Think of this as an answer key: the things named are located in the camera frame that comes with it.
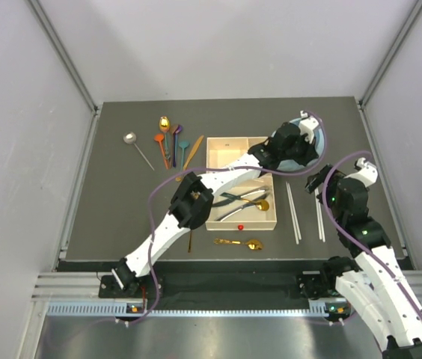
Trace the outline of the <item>ornate gold spoon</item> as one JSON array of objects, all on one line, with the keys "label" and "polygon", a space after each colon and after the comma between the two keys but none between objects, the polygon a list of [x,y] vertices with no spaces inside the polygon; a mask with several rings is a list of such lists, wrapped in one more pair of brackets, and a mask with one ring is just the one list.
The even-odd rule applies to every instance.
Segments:
[{"label": "ornate gold spoon", "polygon": [[216,245],[244,245],[252,251],[263,250],[263,243],[257,239],[250,239],[248,241],[237,241],[229,239],[214,239]]}]

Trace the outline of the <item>plain gold spoon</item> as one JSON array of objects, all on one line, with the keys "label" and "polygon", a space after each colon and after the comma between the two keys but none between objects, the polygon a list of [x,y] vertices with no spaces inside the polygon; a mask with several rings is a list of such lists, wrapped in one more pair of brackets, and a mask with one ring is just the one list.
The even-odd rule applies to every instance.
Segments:
[{"label": "plain gold spoon", "polygon": [[187,253],[190,254],[192,252],[192,230],[189,232],[189,240],[188,240],[188,247]]}]

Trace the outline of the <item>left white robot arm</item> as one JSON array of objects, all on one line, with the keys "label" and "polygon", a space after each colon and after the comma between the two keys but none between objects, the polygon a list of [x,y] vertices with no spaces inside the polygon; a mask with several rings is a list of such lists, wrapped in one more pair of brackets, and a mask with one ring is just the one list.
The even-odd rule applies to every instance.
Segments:
[{"label": "left white robot arm", "polygon": [[283,123],[264,142],[223,168],[206,168],[203,174],[187,171],[160,224],[150,220],[150,235],[111,270],[115,287],[125,296],[136,295],[141,278],[182,235],[203,225],[215,197],[264,174],[306,174],[325,151],[325,135],[315,117]]}]

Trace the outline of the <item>light blue headphones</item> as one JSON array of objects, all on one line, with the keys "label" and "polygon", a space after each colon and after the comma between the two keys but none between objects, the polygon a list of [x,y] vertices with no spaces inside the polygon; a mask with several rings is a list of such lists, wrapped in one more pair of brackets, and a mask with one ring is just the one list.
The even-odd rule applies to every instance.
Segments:
[{"label": "light blue headphones", "polygon": [[319,164],[326,152],[327,139],[323,121],[319,116],[309,111],[303,111],[300,118],[289,120],[288,123],[299,129],[302,136],[299,145],[305,151],[297,159],[281,161],[278,170],[293,173],[307,171]]}]

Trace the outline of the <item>white chopstick inner right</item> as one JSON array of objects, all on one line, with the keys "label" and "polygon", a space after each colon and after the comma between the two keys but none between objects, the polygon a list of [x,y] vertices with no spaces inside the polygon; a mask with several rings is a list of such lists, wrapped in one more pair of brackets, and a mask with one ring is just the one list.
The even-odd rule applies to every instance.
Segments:
[{"label": "white chopstick inner right", "polygon": [[315,201],[316,201],[316,219],[317,219],[318,237],[321,242],[325,242],[325,233],[324,233],[324,227],[322,223],[322,210],[321,210],[321,204],[318,198],[319,190],[317,188],[314,190],[314,194],[315,194]]}]

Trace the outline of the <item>cream divided utensil box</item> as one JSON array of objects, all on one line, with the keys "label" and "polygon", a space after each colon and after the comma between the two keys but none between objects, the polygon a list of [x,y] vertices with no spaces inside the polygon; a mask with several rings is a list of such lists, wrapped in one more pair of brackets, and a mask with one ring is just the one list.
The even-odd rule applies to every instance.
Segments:
[{"label": "cream divided utensil box", "polygon": [[[248,149],[259,144],[266,139],[264,137],[226,137],[226,138],[208,138],[207,139],[207,167],[221,168],[236,161],[248,152]],[[242,194],[253,188],[268,186],[269,193],[266,200],[270,208],[268,211],[259,211],[256,207],[251,207],[236,213],[235,215],[225,219],[224,221],[215,221],[215,219],[241,205],[241,200],[232,202],[231,204],[219,208],[212,208],[208,221],[205,223],[207,230],[274,230],[277,224],[277,214],[275,208],[275,189],[274,180],[271,174],[265,174],[256,179],[250,179],[240,182],[233,188],[227,189],[226,192],[231,194]],[[253,194],[244,197],[253,200],[261,194]],[[214,197],[214,203],[223,200],[221,196]]]}]

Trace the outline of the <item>silver knife lower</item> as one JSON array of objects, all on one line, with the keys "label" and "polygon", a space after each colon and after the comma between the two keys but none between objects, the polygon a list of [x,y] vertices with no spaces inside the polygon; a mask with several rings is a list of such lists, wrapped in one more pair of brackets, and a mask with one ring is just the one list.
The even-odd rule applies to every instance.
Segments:
[{"label": "silver knife lower", "polygon": [[[263,199],[266,199],[267,197],[268,197],[268,195],[269,195],[269,193],[268,192],[266,192],[266,193],[264,193],[264,194],[261,194],[259,197],[257,197],[257,198],[255,198],[255,199],[253,199],[253,200],[256,200],[256,199],[258,199],[258,198],[263,198]],[[242,198],[241,199],[241,201],[242,202],[244,202],[245,203],[245,200],[247,200],[246,198]],[[217,217],[216,219],[215,219],[215,221],[224,221],[225,219],[228,219],[229,217],[231,217],[231,216],[233,216],[233,215],[235,215],[236,213],[238,213],[238,212],[241,212],[242,210],[237,210],[237,208],[235,208],[235,209],[233,209],[233,210],[231,210],[231,211],[229,211],[229,212],[227,212],[227,213],[225,213],[225,214],[223,214],[223,215],[221,215],[221,216],[219,216],[219,217]]]}]

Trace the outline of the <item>iridescent blue purple spoon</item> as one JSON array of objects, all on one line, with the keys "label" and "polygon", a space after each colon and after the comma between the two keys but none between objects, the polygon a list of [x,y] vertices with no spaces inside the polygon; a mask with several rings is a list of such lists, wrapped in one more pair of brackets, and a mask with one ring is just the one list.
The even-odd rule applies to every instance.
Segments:
[{"label": "iridescent blue purple spoon", "polygon": [[178,124],[178,125],[179,125],[179,127],[178,127],[178,130],[177,130],[177,133],[176,133],[176,166],[177,166],[178,136],[183,130],[183,126],[180,125],[180,124]]}]

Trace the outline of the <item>rose copper spoon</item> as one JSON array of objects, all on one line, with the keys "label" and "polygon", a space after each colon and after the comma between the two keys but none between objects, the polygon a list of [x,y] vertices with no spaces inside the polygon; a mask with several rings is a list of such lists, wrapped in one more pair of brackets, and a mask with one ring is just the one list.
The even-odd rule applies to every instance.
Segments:
[{"label": "rose copper spoon", "polygon": [[170,128],[171,134],[171,165],[175,168],[176,167],[176,133],[178,130],[179,125],[175,124],[172,125]]}]

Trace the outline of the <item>gold butter knife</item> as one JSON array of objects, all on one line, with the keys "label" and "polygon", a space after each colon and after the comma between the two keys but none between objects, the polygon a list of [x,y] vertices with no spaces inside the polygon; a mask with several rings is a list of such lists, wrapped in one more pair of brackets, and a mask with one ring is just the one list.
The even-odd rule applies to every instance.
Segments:
[{"label": "gold butter knife", "polygon": [[193,157],[194,157],[194,155],[196,154],[196,152],[198,151],[198,149],[199,149],[199,147],[200,147],[200,145],[201,145],[201,142],[203,141],[203,139],[204,139],[204,136],[203,135],[201,135],[197,140],[196,140],[196,142],[195,143],[193,143],[193,145],[192,145],[192,147],[191,147],[191,149],[189,150],[189,148],[190,148],[190,145],[189,145],[189,147],[188,147],[188,149],[186,150],[186,154],[185,154],[185,164],[184,164],[184,169],[183,170],[181,170],[181,171],[184,171],[185,169],[187,169],[187,167],[188,167],[188,165],[189,165],[189,163],[190,163],[190,161],[193,159]]}]

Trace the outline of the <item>silver round ladle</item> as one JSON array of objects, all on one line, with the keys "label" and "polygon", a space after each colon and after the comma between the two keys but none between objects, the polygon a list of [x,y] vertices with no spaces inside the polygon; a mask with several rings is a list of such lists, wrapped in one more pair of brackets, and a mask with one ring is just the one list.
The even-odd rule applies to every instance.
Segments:
[{"label": "silver round ladle", "polygon": [[134,132],[128,132],[123,136],[123,141],[125,144],[129,144],[135,147],[135,149],[138,151],[138,153],[141,155],[141,157],[143,158],[143,160],[145,160],[145,162],[148,164],[148,166],[154,171],[155,168],[154,166],[151,165],[150,161],[148,160],[148,158],[145,156],[145,154],[142,152],[142,150],[140,149],[140,147],[137,145],[137,136]]}]

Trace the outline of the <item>dark teal handled knife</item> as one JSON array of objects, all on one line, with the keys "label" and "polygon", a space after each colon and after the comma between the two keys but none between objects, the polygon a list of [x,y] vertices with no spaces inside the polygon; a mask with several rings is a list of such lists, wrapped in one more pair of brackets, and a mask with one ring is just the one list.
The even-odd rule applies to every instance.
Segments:
[{"label": "dark teal handled knife", "polygon": [[232,202],[241,200],[242,197],[240,195],[237,194],[231,194],[228,192],[223,192],[220,194],[221,197],[223,197],[223,200],[219,200],[215,203],[212,204],[213,208],[219,208],[219,207],[223,207],[223,206],[227,206],[229,204],[231,204]]}]

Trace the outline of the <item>right aluminium frame post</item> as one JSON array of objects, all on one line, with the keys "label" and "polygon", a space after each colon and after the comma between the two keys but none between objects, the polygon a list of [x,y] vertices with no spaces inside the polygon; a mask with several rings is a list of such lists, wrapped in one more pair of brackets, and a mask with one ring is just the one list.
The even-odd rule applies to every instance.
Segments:
[{"label": "right aluminium frame post", "polygon": [[422,0],[413,1],[410,11],[406,15],[406,18],[404,19],[403,24],[399,27],[399,30],[394,36],[391,42],[391,45],[389,46],[384,57],[380,61],[368,86],[366,86],[366,89],[362,97],[360,98],[359,101],[357,101],[358,107],[361,110],[364,110],[367,107],[368,103],[372,99],[374,93],[376,92],[377,88],[379,87],[386,73],[391,68],[391,65],[394,62],[395,58],[397,57],[399,51],[402,49],[404,43],[408,39],[413,28],[416,26],[421,15],[422,15]]}]

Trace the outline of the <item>aluminium frame post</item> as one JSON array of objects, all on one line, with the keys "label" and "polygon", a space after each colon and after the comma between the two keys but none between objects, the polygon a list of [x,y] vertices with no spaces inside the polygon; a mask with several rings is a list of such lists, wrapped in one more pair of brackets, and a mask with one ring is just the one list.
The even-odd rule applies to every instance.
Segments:
[{"label": "aluminium frame post", "polygon": [[88,90],[81,75],[79,74],[76,65],[70,57],[70,54],[67,51],[63,41],[61,40],[59,33],[55,29],[55,26],[52,24],[51,19],[46,13],[45,8],[38,0],[25,0],[25,3],[42,28],[43,33],[50,42],[53,50],[55,51],[55,54],[58,56],[58,59],[61,62],[65,72],[72,80],[72,83],[75,85],[76,90],[79,92],[86,106],[93,114],[96,114],[99,110],[99,107],[91,96],[90,91]]},{"label": "aluminium frame post", "polygon": [[391,45],[389,46],[384,57],[380,61],[368,86],[366,86],[366,89],[362,97],[360,98],[359,101],[357,101],[358,107],[361,110],[364,110],[367,107],[368,103],[372,99],[374,93],[376,92],[377,88],[379,87],[386,73],[391,68],[391,65],[394,62],[395,58],[397,57],[399,51],[402,49],[404,43],[408,39],[413,28],[416,26],[421,15],[422,15],[422,0],[413,1],[410,11],[406,15],[406,18],[404,19],[403,24],[399,27],[399,30],[394,36],[391,42]]}]

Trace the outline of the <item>aluminium front rail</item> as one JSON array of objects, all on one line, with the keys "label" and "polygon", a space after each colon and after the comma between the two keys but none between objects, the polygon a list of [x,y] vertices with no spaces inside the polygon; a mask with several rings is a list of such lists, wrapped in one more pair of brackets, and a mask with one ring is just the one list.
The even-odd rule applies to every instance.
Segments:
[{"label": "aluminium front rail", "polygon": [[[422,300],[422,271],[405,270],[410,287]],[[101,279],[110,275],[106,272],[51,272],[38,275],[32,292],[33,300],[72,301],[97,299],[101,289]]]}]

